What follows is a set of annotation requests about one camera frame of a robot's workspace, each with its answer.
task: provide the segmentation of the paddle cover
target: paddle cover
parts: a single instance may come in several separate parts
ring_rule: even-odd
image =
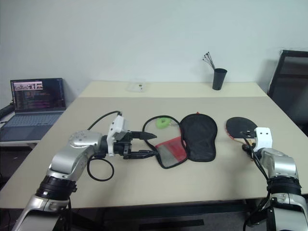
[[[188,151],[188,159],[196,162],[209,162],[216,157],[215,138],[217,125],[204,114],[191,114],[180,122],[183,139]]]

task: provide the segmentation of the pen holder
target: pen holder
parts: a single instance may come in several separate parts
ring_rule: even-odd
[[[220,90],[222,87],[223,80],[225,79],[227,70],[222,68],[214,69],[213,89]]]

